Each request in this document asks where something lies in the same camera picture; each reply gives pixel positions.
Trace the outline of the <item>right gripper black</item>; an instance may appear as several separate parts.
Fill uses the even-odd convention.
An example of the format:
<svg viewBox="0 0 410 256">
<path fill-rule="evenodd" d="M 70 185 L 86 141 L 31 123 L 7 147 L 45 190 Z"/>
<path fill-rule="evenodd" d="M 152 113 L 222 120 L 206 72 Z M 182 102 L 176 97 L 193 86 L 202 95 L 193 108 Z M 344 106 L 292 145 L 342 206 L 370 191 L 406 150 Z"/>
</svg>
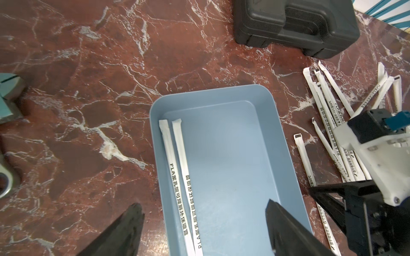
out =
<svg viewBox="0 0 410 256">
<path fill-rule="evenodd" d="M 410 253 L 410 200 L 384 202 L 372 180 L 320 185 L 310 196 L 345 234 L 359 256 L 407 256 Z"/>
</svg>

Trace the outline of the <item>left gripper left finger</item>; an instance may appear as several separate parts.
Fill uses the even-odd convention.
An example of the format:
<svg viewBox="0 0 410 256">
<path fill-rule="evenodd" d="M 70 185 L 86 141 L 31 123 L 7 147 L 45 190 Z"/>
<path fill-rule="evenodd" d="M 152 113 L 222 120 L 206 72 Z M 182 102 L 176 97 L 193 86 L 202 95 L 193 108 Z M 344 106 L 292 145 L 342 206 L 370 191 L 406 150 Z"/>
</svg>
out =
<svg viewBox="0 0 410 256">
<path fill-rule="evenodd" d="M 93 240 L 79 256 L 135 256 L 141 241 L 145 214 L 134 203 Z"/>
</svg>

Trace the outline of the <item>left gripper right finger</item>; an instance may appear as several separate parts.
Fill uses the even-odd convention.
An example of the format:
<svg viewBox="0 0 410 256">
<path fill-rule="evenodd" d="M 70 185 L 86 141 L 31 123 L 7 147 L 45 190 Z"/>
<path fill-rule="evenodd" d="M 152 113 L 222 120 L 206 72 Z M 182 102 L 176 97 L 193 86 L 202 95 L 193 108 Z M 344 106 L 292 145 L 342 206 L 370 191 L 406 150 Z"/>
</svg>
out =
<svg viewBox="0 0 410 256">
<path fill-rule="evenodd" d="M 333 255 L 279 203 L 269 200 L 265 216 L 271 247 L 276 256 Z"/>
</svg>

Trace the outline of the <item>blue plastic storage tray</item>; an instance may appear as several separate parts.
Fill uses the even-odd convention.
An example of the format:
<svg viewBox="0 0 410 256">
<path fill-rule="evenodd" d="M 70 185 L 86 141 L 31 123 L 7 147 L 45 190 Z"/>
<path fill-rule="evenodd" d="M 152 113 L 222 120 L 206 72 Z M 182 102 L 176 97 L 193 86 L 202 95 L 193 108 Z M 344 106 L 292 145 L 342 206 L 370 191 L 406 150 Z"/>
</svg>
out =
<svg viewBox="0 0 410 256">
<path fill-rule="evenodd" d="M 306 229 L 309 215 L 271 92 L 243 85 L 159 98 L 149 120 L 169 251 L 186 255 L 159 121 L 180 119 L 206 256 L 270 256 L 265 209 L 278 202 Z"/>
</svg>

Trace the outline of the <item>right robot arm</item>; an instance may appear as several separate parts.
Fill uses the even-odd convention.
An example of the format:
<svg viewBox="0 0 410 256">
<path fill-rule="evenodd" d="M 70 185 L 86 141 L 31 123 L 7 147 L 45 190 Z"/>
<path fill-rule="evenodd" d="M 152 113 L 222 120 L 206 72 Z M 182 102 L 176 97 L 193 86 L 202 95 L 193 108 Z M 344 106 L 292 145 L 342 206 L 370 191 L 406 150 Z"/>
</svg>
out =
<svg viewBox="0 0 410 256">
<path fill-rule="evenodd" d="M 334 130 L 336 141 L 355 151 L 371 179 L 309 190 L 359 256 L 410 253 L 410 113 L 372 109 Z"/>
</svg>

